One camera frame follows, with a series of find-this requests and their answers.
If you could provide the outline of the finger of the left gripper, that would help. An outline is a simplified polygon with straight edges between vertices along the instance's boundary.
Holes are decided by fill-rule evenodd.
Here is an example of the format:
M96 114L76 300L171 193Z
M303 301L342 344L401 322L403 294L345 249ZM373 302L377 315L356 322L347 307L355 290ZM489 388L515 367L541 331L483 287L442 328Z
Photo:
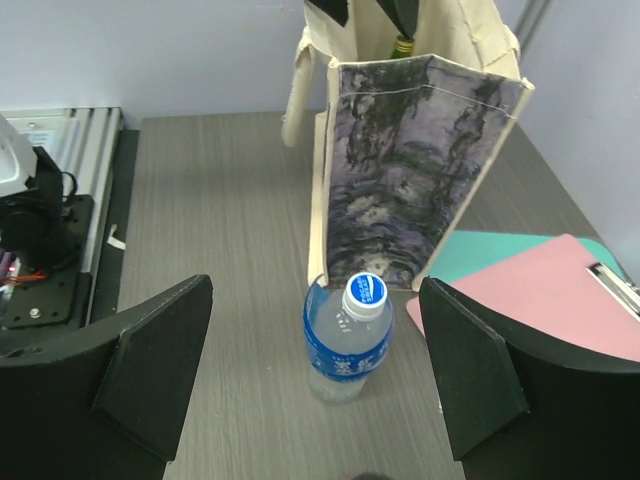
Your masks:
M378 0L387 17L404 38L413 38L417 29L419 0Z
M340 26L345 26L349 20L347 0L309 0L309 3L327 14Z

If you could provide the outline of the Pocari Sweat plastic bottle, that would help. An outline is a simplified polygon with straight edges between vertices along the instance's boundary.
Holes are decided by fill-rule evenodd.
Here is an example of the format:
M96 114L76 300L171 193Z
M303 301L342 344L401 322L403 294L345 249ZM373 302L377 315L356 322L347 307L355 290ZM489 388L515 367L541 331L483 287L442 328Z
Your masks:
M395 315L385 282L369 272L336 291L314 282L302 318L311 390L328 403L355 400L391 345Z

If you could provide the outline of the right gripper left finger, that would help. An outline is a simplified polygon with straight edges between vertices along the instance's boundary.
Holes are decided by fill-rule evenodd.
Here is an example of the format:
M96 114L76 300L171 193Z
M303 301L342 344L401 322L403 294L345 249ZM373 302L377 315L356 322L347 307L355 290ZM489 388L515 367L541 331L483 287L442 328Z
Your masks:
M159 479L177 454L213 305L209 276L1 360L5 479Z

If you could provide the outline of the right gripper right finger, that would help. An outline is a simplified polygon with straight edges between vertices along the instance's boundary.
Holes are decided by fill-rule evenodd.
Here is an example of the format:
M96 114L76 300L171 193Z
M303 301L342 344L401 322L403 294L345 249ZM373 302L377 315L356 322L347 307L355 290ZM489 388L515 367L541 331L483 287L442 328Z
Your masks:
M469 479L635 479L639 365L499 314L438 280L419 290L453 458Z

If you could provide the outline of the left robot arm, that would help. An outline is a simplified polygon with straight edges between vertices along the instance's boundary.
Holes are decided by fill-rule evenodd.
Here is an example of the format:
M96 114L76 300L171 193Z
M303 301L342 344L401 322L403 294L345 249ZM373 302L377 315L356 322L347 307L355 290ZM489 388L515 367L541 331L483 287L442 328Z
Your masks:
M77 192L64 195L63 175L44 148L1 119L1 248L32 271L61 270L84 248L63 221Z

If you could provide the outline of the green glass bottle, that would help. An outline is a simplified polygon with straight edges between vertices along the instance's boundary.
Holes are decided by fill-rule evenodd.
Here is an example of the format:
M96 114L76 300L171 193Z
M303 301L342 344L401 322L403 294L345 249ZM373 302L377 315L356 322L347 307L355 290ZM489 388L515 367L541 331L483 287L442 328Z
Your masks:
M396 36L390 59L401 59L411 57L413 54L415 41L412 37L403 34Z

